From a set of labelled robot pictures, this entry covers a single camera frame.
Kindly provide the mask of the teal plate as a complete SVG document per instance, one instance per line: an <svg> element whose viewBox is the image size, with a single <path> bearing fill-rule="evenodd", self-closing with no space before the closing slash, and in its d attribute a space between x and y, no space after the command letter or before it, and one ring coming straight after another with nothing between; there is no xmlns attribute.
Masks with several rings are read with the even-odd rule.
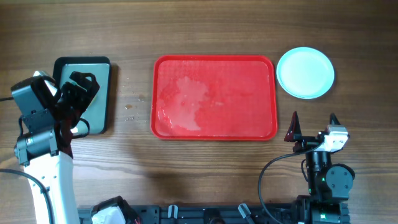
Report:
<svg viewBox="0 0 398 224"><path fill-rule="evenodd" d="M280 86L288 94L305 100L323 96L335 81L331 60L310 47L287 51L277 63L275 73Z"/></svg>

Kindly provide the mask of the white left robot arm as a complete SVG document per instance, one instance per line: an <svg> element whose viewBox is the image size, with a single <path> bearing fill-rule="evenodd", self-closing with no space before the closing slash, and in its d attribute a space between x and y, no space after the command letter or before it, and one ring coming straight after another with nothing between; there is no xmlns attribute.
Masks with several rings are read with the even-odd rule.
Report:
<svg viewBox="0 0 398 224"><path fill-rule="evenodd" d="M82 138L72 129L87 123L82 114L100 86L92 73L72 72L70 81L58 86L46 75L25 79L12 88L21 111L21 131L14 154L24 168L34 199L37 223L80 223L73 190L71 141Z"/></svg>

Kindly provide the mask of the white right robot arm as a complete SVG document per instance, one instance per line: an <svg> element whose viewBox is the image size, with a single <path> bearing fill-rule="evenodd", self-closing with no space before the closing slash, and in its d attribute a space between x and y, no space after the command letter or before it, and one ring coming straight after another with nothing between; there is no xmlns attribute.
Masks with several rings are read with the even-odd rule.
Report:
<svg viewBox="0 0 398 224"><path fill-rule="evenodd" d="M298 114L293 112L284 141L295 144L294 155L305 156L308 195L299 195L292 204L292 223L350 222L345 202L349 199L355 173L349 166L331 161L331 156L343 150L348 139L348 130L333 113L324 131L316 136L304 136Z"/></svg>

